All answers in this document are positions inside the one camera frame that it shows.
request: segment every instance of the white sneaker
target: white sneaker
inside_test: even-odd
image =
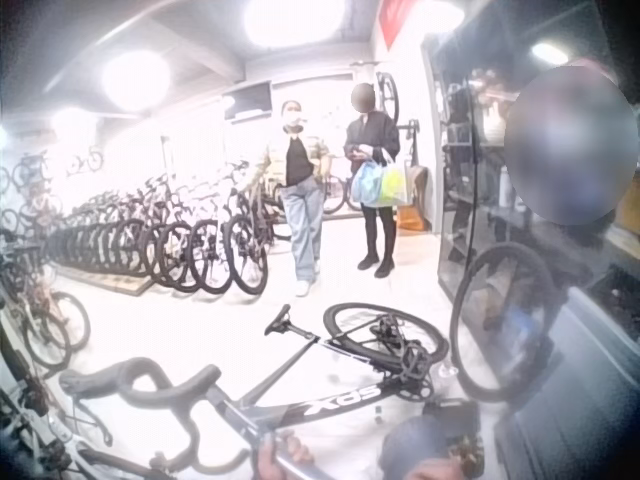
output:
[[[309,294],[311,284],[306,280],[298,280],[296,284],[296,297],[306,297]]]

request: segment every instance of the face mask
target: face mask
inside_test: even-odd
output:
[[[287,110],[282,115],[282,119],[284,120],[285,125],[289,127],[297,127],[302,122],[302,112]]]

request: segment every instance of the white floor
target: white floor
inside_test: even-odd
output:
[[[362,219],[325,222],[322,273],[308,297],[293,297],[293,259],[281,246],[269,258],[270,278],[260,298],[245,295],[235,286],[220,298],[204,293],[185,296],[152,287],[141,297],[108,292],[65,278],[55,287],[76,295],[86,306],[92,324],[88,347],[73,360],[72,367],[94,372],[121,360],[145,356],[156,360],[174,383],[195,374],[206,364],[222,370],[219,385],[239,397],[284,362],[303,344],[296,335],[263,336],[265,326],[284,303],[292,304],[292,321],[325,335],[322,314],[332,304],[365,301],[397,307],[436,325],[448,335],[451,305],[437,283],[439,239],[433,235],[399,235],[396,269],[384,280],[373,270],[360,272],[356,264],[365,251]],[[292,403],[342,393],[379,377],[366,366],[317,348],[284,377],[261,405]],[[62,401],[56,382],[52,388]],[[463,396],[457,382],[446,386],[447,396]],[[146,465],[154,452],[170,458],[186,446],[187,437],[166,412],[142,411],[119,397],[90,402],[115,437],[113,453]],[[377,405],[332,419],[296,427],[316,463],[337,479],[380,478],[376,460],[384,435],[400,421],[416,415],[422,405],[396,397]],[[491,410],[484,421],[487,449],[485,478],[498,478],[492,459]],[[204,464],[230,460],[243,442],[215,415],[210,406],[193,412],[200,426],[200,459]],[[92,435],[101,446],[99,435]],[[179,478],[200,478],[186,471]],[[220,478],[248,479],[249,466]]]

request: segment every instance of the person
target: person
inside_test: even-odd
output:
[[[282,434],[287,452],[298,465],[314,463],[313,455],[291,431]],[[275,460],[272,436],[264,439],[257,458],[257,480],[293,480]],[[378,464],[384,480],[464,480],[460,461],[449,455],[442,424],[432,415],[410,418],[385,437]]]
[[[344,150],[346,157],[352,162],[351,172],[355,175],[367,159],[373,159],[382,165],[386,165],[385,156],[395,160],[400,152],[398,128],[389,115],[375,109],[376,94],[373,85],[356,85],[351,94],[351,104],[361,114],[360,118],[347,128]],[[362,213],[367,236],[367,254],[358,264],[358,269],[367,270],[380,261],[376,248],[376,217],[380,215],[384,229],[384,257],[375,272],[375,277],[385,278],[395,267],[393,249],[396,243],[396,223],[393,207],[371,208],[362,205]]]
[[[253,166],[247,185],[241,190],[251,189],[265,174],[281,185],[280,195],[291,227],[297,278],[295,293],[304,297],[320,273],[322,181],[331,169],[331,157],[324,141],[305,131],[300,102],[284,102],[281,115],[282,127]]]

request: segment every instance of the display platform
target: display platform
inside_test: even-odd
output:
[[[124,275],[109,275],[103,273],[88,273],[73,268],[63,267],[55,264],[58,274],[83,282],[94,287],[104,288],[112,292],[124,293],[133,297],[142,295],[154,281],[149,277],[128,277]]]

